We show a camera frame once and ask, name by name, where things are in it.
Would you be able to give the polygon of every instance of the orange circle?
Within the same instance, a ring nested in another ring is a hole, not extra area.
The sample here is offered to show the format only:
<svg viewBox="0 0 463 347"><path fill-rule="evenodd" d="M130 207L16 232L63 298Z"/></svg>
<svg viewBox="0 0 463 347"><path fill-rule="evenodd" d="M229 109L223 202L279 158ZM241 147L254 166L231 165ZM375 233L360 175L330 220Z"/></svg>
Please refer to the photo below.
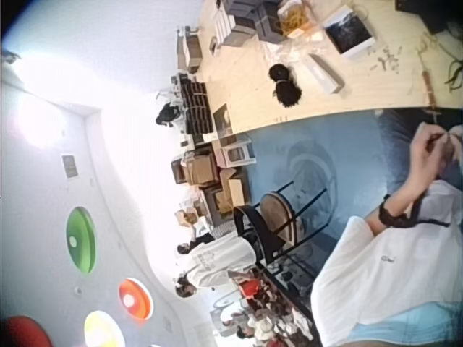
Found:
<svg viewBox="0 0 463 347"><path fill-rule="evenodd" d="M126 278L119 287L119 298L126 310L141 320L153 313L153 300L144 285L134 278Z"/></svg>

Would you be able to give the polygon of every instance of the red circle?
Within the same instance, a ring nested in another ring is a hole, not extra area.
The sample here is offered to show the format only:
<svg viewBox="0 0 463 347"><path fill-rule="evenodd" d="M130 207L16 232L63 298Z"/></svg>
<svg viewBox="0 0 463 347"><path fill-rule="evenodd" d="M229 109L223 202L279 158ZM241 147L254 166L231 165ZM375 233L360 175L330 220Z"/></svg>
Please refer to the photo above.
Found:
<svg viewBox="0 0 463 347"><path fill-rule="evenodd" d="M127 306L124 297L130 295L134 299L133 305ZM150 294L131 278L126 278L119 287L119 298L127 311L136 318L146 320L151 316L152 303Z"/></svg>
<svg viewBox="0 0 463 347"><path fill-rule="evenodd" d="M34 320L26 316L7 318L5 329L17 347L51 347L50 339Z"/></svg>

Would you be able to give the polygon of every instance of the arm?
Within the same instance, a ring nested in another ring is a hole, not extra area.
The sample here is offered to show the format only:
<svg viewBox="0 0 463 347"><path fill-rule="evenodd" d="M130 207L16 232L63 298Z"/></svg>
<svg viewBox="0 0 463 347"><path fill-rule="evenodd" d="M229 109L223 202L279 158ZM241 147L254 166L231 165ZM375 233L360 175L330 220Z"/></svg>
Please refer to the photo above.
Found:
<svg viewBox="0 0 463 347"><path fill-rule="evenodd" d="M448 134L440 126L421 123L418 127L410 145L409 176L404 185L393 193L384 204L392 216L396 217L404 213L436 179L442 166L443 152L448 141ZM379 208L369 214L365 221L374 236L386 229L386 226L379 220Z"/></svg>
<svg viewBox="0 0 463 347"><path fill-rule="evenodd" d="M463 140L462 140L462 126L457 125L453 128L450 129L449 134L451 143L454 145L454 159L458 161L458 164L460 164L460 168L462 169L462 174L463 174L463 168L462 168L462 146L463 146Z"/></svg>
<svg viewBox="0 0 463 347"><path fill-rule="evenodd" d="M196 228L194 225L190 224L190 241L195 242L196 241Z"/></svg>
<svg viewBox="0 0 463 347"><path fill-rule="evenodd" d="M247 279L247 280L252 280L254 279L251 275L249 275L248 273L239 273L237 271L227 271L227 274L229 276L229 278L244 278L244 279Z"/></svg>

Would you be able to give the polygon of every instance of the hand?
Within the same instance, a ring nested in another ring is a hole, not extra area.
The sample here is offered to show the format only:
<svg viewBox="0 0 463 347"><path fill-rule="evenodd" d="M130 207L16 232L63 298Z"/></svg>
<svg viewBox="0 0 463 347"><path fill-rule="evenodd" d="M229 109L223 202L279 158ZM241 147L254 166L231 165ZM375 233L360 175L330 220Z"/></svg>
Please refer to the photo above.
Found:
<svg viewBox="0 0 463 347"><path fill-rule="evenodd" d="M417 197L436 179L442 169L449 135L439 125L421 123L410 145L410 172L405 186Z"/></svg>
<svg viewBox="0 0 463 347"><path fill-rule="evenodd" d="M462 126L456 125L450 129L450 140L454 146L454 160L457 160L462 166Z"/></svg>

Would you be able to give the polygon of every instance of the hair bun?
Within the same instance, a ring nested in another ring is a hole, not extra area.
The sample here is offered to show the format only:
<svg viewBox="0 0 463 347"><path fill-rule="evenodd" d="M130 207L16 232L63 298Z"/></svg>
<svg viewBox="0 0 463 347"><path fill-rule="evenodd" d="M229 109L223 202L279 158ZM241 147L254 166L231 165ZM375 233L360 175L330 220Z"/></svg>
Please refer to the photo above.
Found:
<svg viewBox="0 0 463 347"><path fill-rule="evenodd" d="M276 83L273 96L276 95L279 103L284 107L292 107L299 103L302 91L294 83L289 69L283 64L275 64L268 70L268 76Z"/></svg>

